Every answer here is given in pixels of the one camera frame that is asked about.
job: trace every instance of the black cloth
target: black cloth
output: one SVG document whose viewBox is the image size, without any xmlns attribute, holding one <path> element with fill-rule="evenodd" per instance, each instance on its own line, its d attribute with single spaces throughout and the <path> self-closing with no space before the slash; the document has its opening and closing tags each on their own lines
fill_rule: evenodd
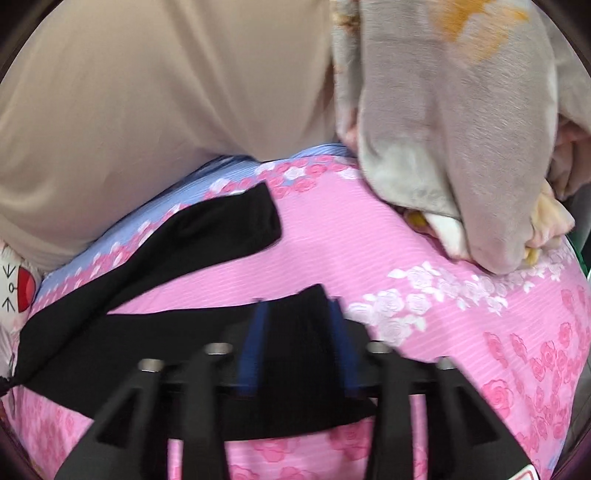
<svg viewBox="0 0 591 480">
<path fill-rule="evenodd" d="M 254 304 L 153 314 L 104 315 L 26 386 L 94 418 L 142 358 L 182 364 L 211 342 L 228 340 L 229 327 L 249 323 Z M 261 387 L 252 397 L 223 397 L 225 440 L 278 438 L 327 430 L 374 414 L 368 400 L 343 394 L 321 286 L 269 302 Z M 178 405 L 170 408 L 178 413 Z M 173 421 L 171 436 L 180 437 Z"/>
<path fill-rule="evenodd" d="M 126 301 L 190 272 L 262 251 L 280 238 L 279 215 L 264 183 L 181 210 L 127 262 L 29 319 L 9 386 L 31 381 L 73 338 Z"/>
<path fill-rule="evenodd" d="M 139 360 L 187 362 L 207 343 L 222 341 L 228 327 L 248 322 L 254 306 L 141 315 L 109 311 L 181 275 L 254 254 L 280 236 L 280 219 L 264 184 L 182 210 L 126 263 L 27 322 L 10 386 L 24 384 L 93 418 Z M 374 413 L 371 402 L 343 394 L 328 305 L 320 286 L 269 302 L 261 389 L 252 398 L 224 398 L 226 440 L 317 432 Z"/>
</svg>

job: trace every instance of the blanket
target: blanket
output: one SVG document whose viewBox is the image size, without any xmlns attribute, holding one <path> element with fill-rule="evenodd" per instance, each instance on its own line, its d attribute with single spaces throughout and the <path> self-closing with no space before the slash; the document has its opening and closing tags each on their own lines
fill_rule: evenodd
<svg viewBox="0 0 591 480">
<path fill-rule="evenodd" d="M 560 198 L 591 180 L 591 80 L 557 27 L 529 0 L 333 0 L 333 20 L 337 131 L 374 192 L 463 224 L 487 270 L 519 267 L 550 159 Z M 578 156 L 555 151 L 559 114 Z"/>
</svg>

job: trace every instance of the metal screw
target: metal screw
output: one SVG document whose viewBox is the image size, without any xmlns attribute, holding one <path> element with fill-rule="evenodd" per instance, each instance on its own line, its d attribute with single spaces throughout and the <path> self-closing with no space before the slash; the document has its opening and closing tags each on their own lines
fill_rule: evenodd
<svg viewBox="0 0 591 480">
<path fill-rule="evenodd" d="M 208 355 L 227 355 L 234 350 L 229 343 L 209 343 L 205 346 L 205 353 Z"/>
<path fill-rule="evenodd" d="M 453 370 L 455 367 L 456 366 L 448 356 L 442 356 L 437 360 L 437 368 L 439 370 Z"/>
<path fill-rule="evenodd" d="M 138 368 L 142 372 L 160 372 L 164 368 L 162 360 L 155 360 L 153 358 L 144 358 L 139 361 Z"/>
<path fill-rule="evenodd" d="M 392 349 L 383 342 L 369 342 L 367 344 L 369 353 L 390 353 Z"/>
</svg>

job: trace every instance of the black plastic prong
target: black plastic prong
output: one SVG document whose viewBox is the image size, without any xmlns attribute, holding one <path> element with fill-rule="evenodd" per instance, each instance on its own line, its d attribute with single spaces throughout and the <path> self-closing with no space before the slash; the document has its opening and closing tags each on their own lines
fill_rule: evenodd
<svg viewBox="0 0 591 480">
<path fill-rule="evenodd" d="M 434 370 L 449 435 L 442 438 L 436 435 L 434 425 L 429 425 L 430 471 L 431 451 L 437 453 L 438 449 L 447 450 L 452 460 L 446 480 L 498 480 L 533 468 L 505 423 L 451 359 L 440 358 Z M 429 476 L 430 480 L 435 478 L 438 476 Z"/>
<path fill-rule="evenodd" d="M 95 422 L 74 447 L 56 475 L 56 480 L 165 480 L 165 452 L 158 466 L 148 458 L 161 401 L 164 364 L 145 359 L 101 409 Z"/>
<path fill-rule="evenodd" d="M 221 434 L 216 367 L 230 358 L 232 351 L 229 343 L 210 343 L 187 366 L 181 404 L 183 478 L 230 479 Z"/>
<path fill-rule="evenodd" d="M 412 480 L 411 363 L 383 342 L 369 342 L 367 350 L 380 367 L 382 385 L 365 480 Z"/>
</svg>

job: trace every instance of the white rose pattern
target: white rose pattern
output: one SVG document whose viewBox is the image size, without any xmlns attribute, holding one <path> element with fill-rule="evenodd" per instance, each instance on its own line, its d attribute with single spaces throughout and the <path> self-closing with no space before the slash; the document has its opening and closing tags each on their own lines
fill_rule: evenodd
<svg viewBox="0 0 591 480">
<path fill-rule="evenodd" d="M 431 308 L 431 302 L 423 293 L 411 293 L 407 296 L 407 308 L 415 315 L 425 315 Z"/>
<path fill-rule="evenodd" d="M 453 301 L 459 310 L 483 307 L 489 312 L 502 315 L 509 308 L 506 296 L 514 290 L 526 294 L 535 284 L 530 278 L 546 278 L 560 281 L 565 264 L 571 264 L 576 256 L 571 246 L 563 240 L 560 248 L 543 254 L 535 267 L 508 275 L 471 275 L 461 280 L 444 268 L 433 268 L 429 262 L 408 270 L 399 268 L 388 273 L 395 284 L 406 281 L 415 293 L 402 296 L 397 288 L 368 293 L 363 302 L 351 303 L 346 310 L 347 318 L 373 328 L 379 340 L 392 346 L 401 346 L 415 332 L 424 332 L 427 321 L 424 317 L 435 302 Z"/>
</svg>

